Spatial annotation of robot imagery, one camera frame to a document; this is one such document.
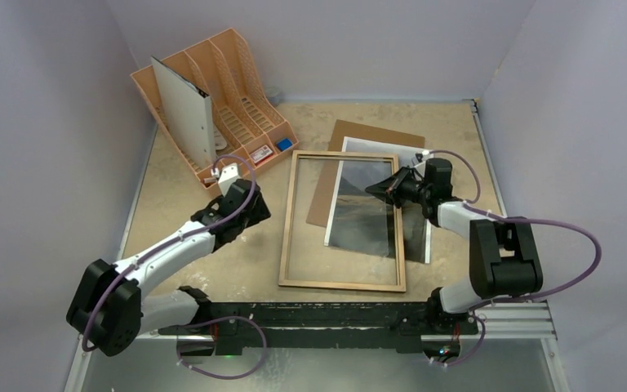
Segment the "landscape photo print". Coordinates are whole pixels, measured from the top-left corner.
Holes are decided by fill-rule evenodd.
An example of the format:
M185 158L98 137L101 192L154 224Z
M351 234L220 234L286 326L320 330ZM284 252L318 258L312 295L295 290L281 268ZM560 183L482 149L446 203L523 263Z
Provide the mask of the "landscape photo print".
M393 175L392 163L383 160L333 160L333 195L329 202L323 245L371 256L395 257L393 206L367 194L365 188ZM429 263L429 223L420 206L405 203L402 213L404 255L407 261Z

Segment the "wooden picture frame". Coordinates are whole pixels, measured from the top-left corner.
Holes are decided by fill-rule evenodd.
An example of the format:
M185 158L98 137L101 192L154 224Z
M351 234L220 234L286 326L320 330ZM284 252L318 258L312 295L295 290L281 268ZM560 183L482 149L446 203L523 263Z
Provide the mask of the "wooden picture frame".
M398 168L394 154L296 151L279 286L405 292L402 214L365 190Z

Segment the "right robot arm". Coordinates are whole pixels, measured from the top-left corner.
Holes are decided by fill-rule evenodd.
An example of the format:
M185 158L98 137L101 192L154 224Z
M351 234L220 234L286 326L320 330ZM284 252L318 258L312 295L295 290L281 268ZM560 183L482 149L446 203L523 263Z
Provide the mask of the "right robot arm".
M485 301L538 292L544 277L531 226L469 210L468 203L452 193L449 160L430 158L424 170L418 176L415 168L402 167L365 191L397 208L417 204L432 226L469 242L469 272L459 282L432 291L425 311L428 326L445 332Z

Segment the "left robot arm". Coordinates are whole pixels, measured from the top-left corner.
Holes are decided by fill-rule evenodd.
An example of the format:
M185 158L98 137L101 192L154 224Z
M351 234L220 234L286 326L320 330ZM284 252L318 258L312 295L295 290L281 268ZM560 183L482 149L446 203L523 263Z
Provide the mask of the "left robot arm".
M192 334L206 331L211 312L200 305L198 291L180 288L152 305L145 298L186 265L218 252L270 216L258 184L237 179L226 194L151 248L114 263L90 263L65 316L81 334L82 349L114 356L149 329L181 325Z

